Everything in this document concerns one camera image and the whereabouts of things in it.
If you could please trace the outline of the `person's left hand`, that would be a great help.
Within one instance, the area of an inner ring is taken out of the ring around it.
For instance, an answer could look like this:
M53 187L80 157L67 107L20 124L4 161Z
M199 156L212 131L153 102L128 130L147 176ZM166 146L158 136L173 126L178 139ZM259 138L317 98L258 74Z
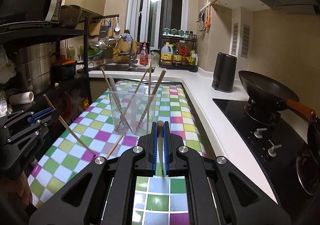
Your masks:
M24 172L22 172L20 177L15 181L8 180L5 187L7 192L15 192L25 205L30 205L33 203L31 189Z

